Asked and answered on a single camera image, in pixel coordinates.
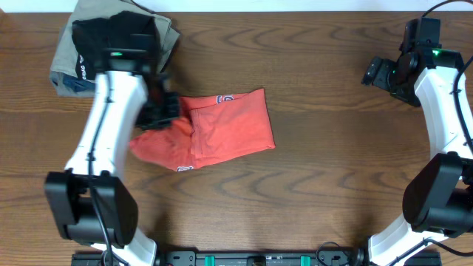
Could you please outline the red printed t-shirt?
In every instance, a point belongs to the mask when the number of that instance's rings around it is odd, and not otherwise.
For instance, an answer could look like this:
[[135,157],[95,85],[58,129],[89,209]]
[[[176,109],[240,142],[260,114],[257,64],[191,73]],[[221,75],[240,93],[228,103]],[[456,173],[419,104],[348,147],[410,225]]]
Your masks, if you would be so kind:
[[181,117],[162,130],[129,142],[138,159],[172,171],[188,171],[276,148],[265,90],[181,97]]

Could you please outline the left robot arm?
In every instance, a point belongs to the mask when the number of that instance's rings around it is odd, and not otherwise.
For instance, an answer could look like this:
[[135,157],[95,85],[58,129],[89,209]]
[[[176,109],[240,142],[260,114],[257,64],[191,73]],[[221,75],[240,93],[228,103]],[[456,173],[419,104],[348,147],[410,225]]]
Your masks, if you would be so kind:
[[158,265],[157,243],[137,226],[138,206],[124,185],[134,127],[164,129],[180,116],[175,92],[157,75],[153,35],[132,34],[118,47],[93,44],[95,98],[79,144],[44,191],[60,236],[101,250],[99,265]]

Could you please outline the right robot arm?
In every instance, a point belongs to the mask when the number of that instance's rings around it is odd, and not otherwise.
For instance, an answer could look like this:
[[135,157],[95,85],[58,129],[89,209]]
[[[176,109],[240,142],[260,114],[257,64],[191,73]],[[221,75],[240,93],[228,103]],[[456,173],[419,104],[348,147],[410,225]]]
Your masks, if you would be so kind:
[[406,187],[401,215],[367,240],[352,265],[440,265],[423,249],[472,232],[470,62],[442,48],[440,20],[426,16],[406,24],[399,50],[395,61],[374,57],[361,82],[422,108],[430,161]]

